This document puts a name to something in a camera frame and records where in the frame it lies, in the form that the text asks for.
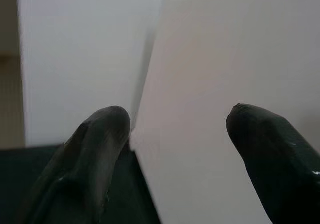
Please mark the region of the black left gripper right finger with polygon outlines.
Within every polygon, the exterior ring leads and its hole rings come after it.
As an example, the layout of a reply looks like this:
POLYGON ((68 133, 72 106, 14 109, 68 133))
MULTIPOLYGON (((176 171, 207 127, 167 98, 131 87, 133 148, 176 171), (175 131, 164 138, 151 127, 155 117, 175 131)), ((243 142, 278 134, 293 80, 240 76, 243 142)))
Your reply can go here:
POLYGON ((272 223, 319 223, 320 156, 284 117, 235 105, 229 137, 272 223))

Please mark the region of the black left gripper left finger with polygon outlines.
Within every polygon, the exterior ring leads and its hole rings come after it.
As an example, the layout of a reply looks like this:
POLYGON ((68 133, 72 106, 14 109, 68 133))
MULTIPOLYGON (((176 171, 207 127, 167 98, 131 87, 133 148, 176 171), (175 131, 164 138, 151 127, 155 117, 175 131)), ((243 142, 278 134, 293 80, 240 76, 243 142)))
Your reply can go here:
POLYGON ((99 223, 130 135, 121 106, 97 110, 52 156, 21 207, 22 223, 99 223))

